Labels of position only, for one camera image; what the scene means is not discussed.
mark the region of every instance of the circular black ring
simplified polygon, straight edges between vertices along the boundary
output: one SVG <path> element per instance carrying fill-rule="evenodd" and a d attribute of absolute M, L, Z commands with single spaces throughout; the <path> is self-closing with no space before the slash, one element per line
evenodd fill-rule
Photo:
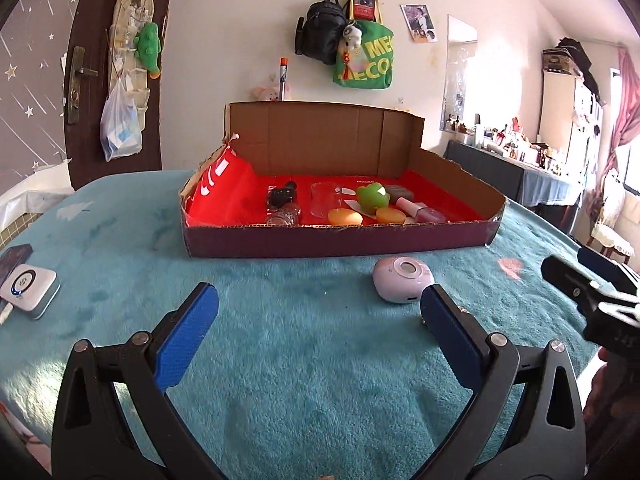
<path fill-rule="evenodd" d="M 18 280 L 20 280 L 21 277 L 23 277 L 25 274 L 28 274 L 31 276 L 31 281 L 29 282 L 29 285 L 27 285 L 23 290 L 21 290 L 20 292 L 18 292 L 17 290 L 15 290 L 15 284 L 18 283 Z M 13 282 L 12 286 L 11 286 L 11 293 L 14 296 L 21 296 L 22 294 L 24 294 L 27 290 L 30 289 L 31 285 L 33 285 L 33 282 L 35 282 L 36 280 L 36 271 L 33 269 L 29 269 L 29 270 L 25 270 L 22 274 L 20 274 Z"/>

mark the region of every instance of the human hand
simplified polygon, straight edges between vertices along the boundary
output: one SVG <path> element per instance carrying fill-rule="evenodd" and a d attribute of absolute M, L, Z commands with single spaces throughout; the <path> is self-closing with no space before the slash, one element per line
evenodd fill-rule
<path fill-rule="evenodd" d="M 589 393 L 587 402 L 584 405 L 584 410 L 582 410 L 582 417 L 585 422 L 588 422 L 591 417 L 593 417 L 600 399 L 600 394 L 605 386 L 606 362 L 608 360 L 608 354 L 605 348 L 598 350 L 598 358 L 604 361 L 605 364 L 595 373 L 591 381 L 591 393 Z M 611 406 L 611 416 L 614 418 L 624 418 L 638 413 L 640 413 L 640 396 L 624 397 L 614 402 Z"/>

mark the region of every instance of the pink device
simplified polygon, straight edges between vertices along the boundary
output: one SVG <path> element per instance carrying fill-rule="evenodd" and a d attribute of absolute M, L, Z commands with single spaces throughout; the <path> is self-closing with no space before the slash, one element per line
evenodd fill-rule
<path fill-rule="evenodd" d="M 376 291 L 391 303 L 420 301 L 423 290 L 434 283 L 427 264 L 410 256 L 382 258 L 373 268 Z"/>
<path fill-rule="evenodd" d="M 409 216 L 415 218 L 418 224 L 444 224 L 445 216 L 433 207 L 421 207 L 410 200 L 400 197 L 396 206 Z"/>

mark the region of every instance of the door handle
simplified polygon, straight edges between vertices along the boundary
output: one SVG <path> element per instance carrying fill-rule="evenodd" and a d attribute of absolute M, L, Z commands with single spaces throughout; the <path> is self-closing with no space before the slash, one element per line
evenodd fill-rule
<path fill-rule="evenodd" d="M 71 57 L 69 74 L 69 90 L 66 96 L 66 124 L 78 124 L 80 120 L 80 85 L 84 76 L 96 77 L 97 70 L 82 66 L 84 63 L 84 47 L 75 46 Z"/>

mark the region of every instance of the cardboard box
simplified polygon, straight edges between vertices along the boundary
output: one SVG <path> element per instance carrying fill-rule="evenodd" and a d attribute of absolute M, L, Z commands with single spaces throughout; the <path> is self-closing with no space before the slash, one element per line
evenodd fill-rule
<path fill-rule="evenodd" d="M 459 165 L 420 147 L 424 119 L 398 110 L 315 102 L 247 102 L 226 108 L 225 144 L 180 193 L 182 231 L 199 258 L 362 256 L 483 246 L 500 227 L 505 197 Z M 186 205 L 204 172 L 233 150 L 258 175 L 421 175 L 474 211 L 472 221 L 368 226 L 202 226 Z"/>

